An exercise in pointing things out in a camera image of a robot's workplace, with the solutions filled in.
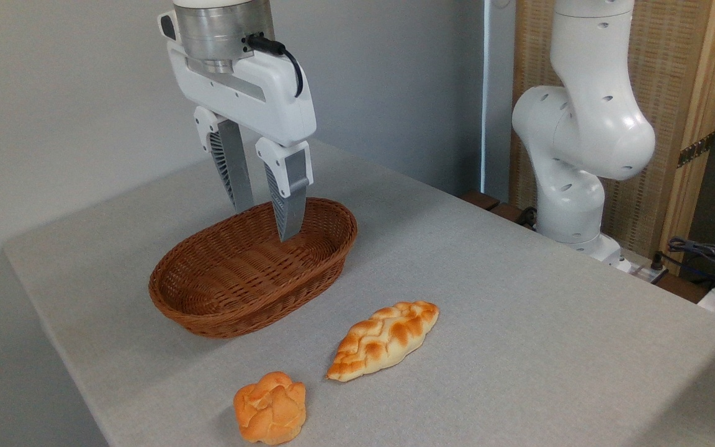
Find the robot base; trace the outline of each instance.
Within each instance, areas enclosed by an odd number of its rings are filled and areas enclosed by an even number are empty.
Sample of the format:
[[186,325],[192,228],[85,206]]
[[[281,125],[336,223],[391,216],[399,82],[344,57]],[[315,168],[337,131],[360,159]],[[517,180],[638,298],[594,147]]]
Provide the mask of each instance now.
[[575,251],[581,251],[585,255],[590,255],[602,263],[606,263],[624,272],[630,272],[631,263],[622,256],[621,247],[616,240],[613,240],[603,233],[598,234],[592,240],[581,243],[565,243]]

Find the bread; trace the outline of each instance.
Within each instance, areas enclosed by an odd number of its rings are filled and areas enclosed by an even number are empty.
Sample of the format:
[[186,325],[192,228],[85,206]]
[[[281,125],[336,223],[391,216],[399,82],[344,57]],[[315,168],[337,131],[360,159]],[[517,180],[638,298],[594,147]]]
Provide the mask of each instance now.
[[374,312],[349,329],[327,379],[347,382],[401,362],[422,345],[439,314],[438,306],[428,302],[398,302]]
[[277,445],[300,434],[305,423],[305,385],[286,373],[270,372],[233,396],[241,437]]

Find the oval wicker basket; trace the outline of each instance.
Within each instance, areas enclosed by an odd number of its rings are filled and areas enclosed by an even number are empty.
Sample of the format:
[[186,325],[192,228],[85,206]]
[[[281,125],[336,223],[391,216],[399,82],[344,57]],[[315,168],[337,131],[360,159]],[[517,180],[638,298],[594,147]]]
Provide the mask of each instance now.
[[268,202],[173,247],[151,273],[148,291],[162,314],[193,334],[252,333],[325,291],[357,234],[345,206],[308,198],[300,233],[281,243]]

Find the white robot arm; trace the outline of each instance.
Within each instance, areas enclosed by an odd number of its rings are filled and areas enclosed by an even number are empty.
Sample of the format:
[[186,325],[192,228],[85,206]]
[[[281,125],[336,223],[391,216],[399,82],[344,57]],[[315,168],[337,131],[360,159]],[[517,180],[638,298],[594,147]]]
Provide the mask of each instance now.
[[556,0],[551,63],[565,87],[531,88],[513,111],[536,175],[537,231],[614,266],[597,176],[627,180],[655,149],[627,73],[632,12],[633,0]]
[[272,40],[269,0],[175,0],[158,18],[173,73],[195,111],[201,144],[211,152],[237,212],[253,206],[239,125],[260,133],[281,240],[302,224],[313,183],[305,141],[316,118],[304,71]]

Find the black cable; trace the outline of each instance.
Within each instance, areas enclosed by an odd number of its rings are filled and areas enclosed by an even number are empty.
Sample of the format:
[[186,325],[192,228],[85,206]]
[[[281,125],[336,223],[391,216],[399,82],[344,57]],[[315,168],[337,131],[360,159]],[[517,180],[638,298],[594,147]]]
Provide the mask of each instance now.
[[537,209],[535,207],[527,207],[527,209],[520,212],[515,223],[518,225],[528,225],[533,228],[537,224]]
[[253,34],[247,36],[242,42],[247,43],[252,49],[262,51],[264,53],[273,54],[275,56],[286,56],[292,65],[294,66],[294,73],[297,76],[297,93],[294,94],[295,98],[299,98],[300,94],[303,92],[303,71],[300,68],[300,63],[297,62],[296,58],[292,56],[291,53],[286,49],[286,45],[278,42],[277,40],[267,39],[264,36]]
[[687,253],[693,255],[692,258],[686,260],[686,266],[690,261],[697,257],[702,257],[704,260],[715,264],[715,245],[711,243],[697,243],[693,240],[686,240],[681,237],[673,237],[669,240],[669,251],[678,253]]
[[687,266],[685,263],[681,263],[681,261],[675,260],[674,258],[671,258],[671,257],[667,256],[667,255],[664,254],[664,252],[662,252],[662,251],[658,251],[658,252],[656,252],[656,254],[658,254],[660,257],[664,258],[665,260],[670,261],[670,262],[673,263],[673,264],[677,264],[677,265],[679,265],[679,266],[681,266],[681,267],[687,269],[687,271],[690,271],[690,272],[692,272],[692,273],[699,274],[699,275],[701,275],[701,276],[704,276],[704,277],[711,278],[711,279],[714,279],[714,280],[715,280],[715,274],[710,274],[710,273],[704,272],[704,271],[698,271],[698,269],[695,269],[695,268],[693,268],[692,266]]
[[283,48],[283,54],[292,62],[292,65],[294,65],[294,73],[297,74],[297,93],[294,97],[299,98],[303,92],[303,71],[300,68],[300,63],[297,63],[296,58],[292,56],[285,47]]
[[661,271],[663,269],[663,255],[660,251],[656,251],[653,255],[653,262],[650,263],[650,269],[654,271]]
[[715,284],[715,279],[703,277],[703,278],[699,278],[699,279],[692,279],[690,282],[700,286],[700,285],[703,285],[704,283]]

